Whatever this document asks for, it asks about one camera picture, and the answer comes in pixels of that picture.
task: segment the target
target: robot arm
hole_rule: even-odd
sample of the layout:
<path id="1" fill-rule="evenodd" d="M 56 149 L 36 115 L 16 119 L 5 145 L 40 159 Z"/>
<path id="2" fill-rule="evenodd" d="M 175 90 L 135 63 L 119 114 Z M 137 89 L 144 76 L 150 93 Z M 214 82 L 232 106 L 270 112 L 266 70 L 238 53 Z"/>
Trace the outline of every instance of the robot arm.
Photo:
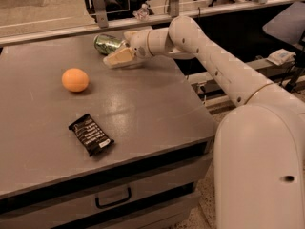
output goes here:
<path id="1" fill-rule="evenodd" d="M 129 39 L 142 60 L 195 56 L 237 107 L 215 137 L 217 228 L 304 229 L 305 104 L 211 41 L 192 18 Z"/>

